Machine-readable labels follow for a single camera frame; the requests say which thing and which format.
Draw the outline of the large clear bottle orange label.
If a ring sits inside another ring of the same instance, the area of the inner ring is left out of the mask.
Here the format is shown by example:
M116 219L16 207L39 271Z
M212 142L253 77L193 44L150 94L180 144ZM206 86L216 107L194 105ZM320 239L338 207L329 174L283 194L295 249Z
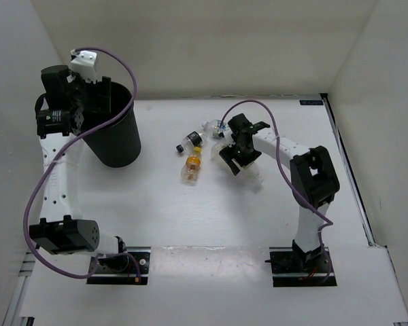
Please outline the large clear bottle orange label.
M225 147L227 147L226 141L220 140L211 148L211 161L222 173L222 176L218 177L218 179L243 190L258 193L262 189L263 182L258 165L253 162L246 167L240 167L238 163L235 163L240 171L237 175L234 175L228 164L219 155L219 152Z

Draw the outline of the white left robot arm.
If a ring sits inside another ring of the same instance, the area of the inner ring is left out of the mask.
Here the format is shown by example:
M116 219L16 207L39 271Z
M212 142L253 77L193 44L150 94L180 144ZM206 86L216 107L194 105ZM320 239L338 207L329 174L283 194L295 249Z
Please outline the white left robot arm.
M129 264L125 243L83 218L76 171L83 144L114 168L139 155L132 94L110 78L97 80L93 70L75 65L42 69L41 81L45 92L35 104L35 118L44 175L35 189L44 191L44 201L39 223L27 223L24 235L51 255L101 255L114 272L121 272Z

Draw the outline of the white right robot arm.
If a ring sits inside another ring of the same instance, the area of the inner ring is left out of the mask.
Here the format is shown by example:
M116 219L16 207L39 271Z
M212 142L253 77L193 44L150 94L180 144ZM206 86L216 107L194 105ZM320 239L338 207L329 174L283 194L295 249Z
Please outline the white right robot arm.
M323 146L306 147L276 134L265 122L251 123L244 114L228 121L228 130L212 149L237 176L254 178L258 172L255 161L265 154L277 161L279 169L289 170L288 180L299 204L299 222L292 241L292 265L306 272L316 264L323 249L319 231L328 222L325 218L330 203L340 190L340 183L328 150Z

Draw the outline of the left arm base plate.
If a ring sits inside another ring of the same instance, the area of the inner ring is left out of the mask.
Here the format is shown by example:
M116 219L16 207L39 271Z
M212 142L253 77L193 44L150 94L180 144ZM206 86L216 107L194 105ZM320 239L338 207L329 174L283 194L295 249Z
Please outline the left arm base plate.
M127 251L134 257L139 267L129 257L100 259L95 273L86 280L87 285L147 285L149 279L151 248L128 247Z

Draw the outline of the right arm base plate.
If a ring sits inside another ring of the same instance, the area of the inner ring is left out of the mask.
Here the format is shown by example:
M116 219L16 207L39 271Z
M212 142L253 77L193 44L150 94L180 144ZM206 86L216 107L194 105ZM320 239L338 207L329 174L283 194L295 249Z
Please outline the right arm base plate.
M274 288L336 287L337 279L329 252L302 263L288 247L270 247L269 258Z

